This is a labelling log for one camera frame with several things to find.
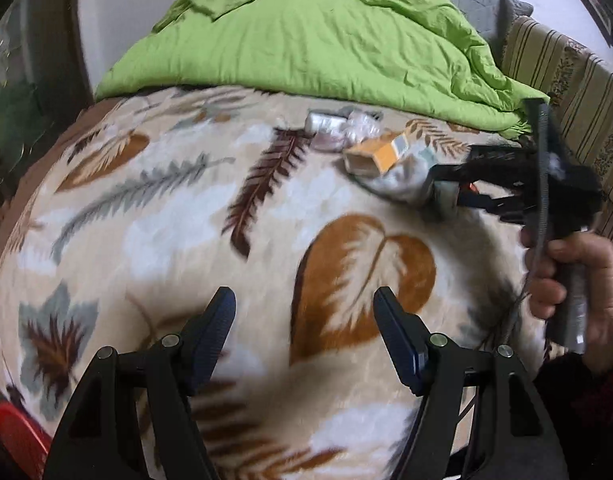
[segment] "green comforter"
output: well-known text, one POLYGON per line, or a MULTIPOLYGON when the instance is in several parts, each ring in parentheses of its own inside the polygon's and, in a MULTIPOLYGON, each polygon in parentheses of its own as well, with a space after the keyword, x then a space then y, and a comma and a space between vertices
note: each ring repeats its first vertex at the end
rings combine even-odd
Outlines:
POLYGON ((546 98, 503 75, 448 0, 176 0, 96 97, 176 84, 352 100, 510 136, 522 99, 546 98))

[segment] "black bracket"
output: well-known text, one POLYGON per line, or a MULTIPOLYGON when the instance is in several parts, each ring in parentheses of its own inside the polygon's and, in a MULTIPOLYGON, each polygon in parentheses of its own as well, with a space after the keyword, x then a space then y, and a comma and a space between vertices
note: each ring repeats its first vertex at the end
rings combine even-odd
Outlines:
POLYGON ((220 287, 205 312, 145 351, 100 348, 62 416, 43 480, 145 480, 136 388, 146 388, 168 480, 219 480, 189 402, 213 373, 235 318, 235 295, 220 287))
POLYGON ((398 377, 423 398, 393 480, 568 479, 549 414, 509 346, 470 350, 431 334, 386 286, 375 293, 373 310, 398 377), (466 386, 477 387, 471 438, 452 456, 466 386))

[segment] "bedspread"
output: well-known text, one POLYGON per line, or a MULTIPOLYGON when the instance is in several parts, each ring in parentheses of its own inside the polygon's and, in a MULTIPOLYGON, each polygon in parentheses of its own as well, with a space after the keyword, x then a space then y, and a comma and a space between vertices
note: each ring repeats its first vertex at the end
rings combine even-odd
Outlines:
MULTIPOLYGON (((98 348, 144 348, 228 285, 235 322, 191 399, 222 478, 386 476, 417 400, 379 337, 374 291, 390 286, 458 344, 494 344, 522 250, 514 226, 469 211, 426 223, 354 183, 338 155, 312 151, 308 111, 348 105, 240 87, 119 102, 64 151, 8 238, 0 388, 52 434, 98 348)), ((504 142, 363 109, 440 162, 504 142)), ((522 317, 513 345, 535 372, 541 324, 522 317)), ((138 410, 161 478, 144 399, 138 410)))
POLYGON ((448 0, 176 0, 97 98, 174 84, 248 87, 408 110, 509 138, 522 100, 448 0))

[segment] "orange box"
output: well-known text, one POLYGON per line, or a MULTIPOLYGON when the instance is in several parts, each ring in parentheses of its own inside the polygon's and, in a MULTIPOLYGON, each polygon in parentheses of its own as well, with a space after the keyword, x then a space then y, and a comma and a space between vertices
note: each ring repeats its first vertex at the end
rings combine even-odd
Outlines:
POLYGON ((380 176, 393 168, 408 149, 407 134, 389 132, 344 150, 344 166, 350 174, 380 176))

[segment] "leaf pattern blanket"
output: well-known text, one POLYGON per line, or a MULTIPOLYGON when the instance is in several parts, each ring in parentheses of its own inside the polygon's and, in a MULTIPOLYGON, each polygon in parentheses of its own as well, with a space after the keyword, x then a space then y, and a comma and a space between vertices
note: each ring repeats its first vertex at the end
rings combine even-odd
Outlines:
MULTIPOLYGON (((312 151, 309 110, 349 105, 240 87, 119 102, 64 151, 8 238, 0 389, 52 434, 98 348, 145 348, 228 285, 234 326, 191 399, 222 478, 388 476, 418 400, 379 337, 373 292, 390 286, 462 346, 496 344, 522 250, 514 226, 470 211, 426 222, 355 183, 338 155, 312 151)), ((440 162, 505 142, 364 109, 440 162)), ((512 344, 532 372, 541 334, 523 311, 512 344)), ((144 398, 138 410, 151 475, 162 478, 144 398)))

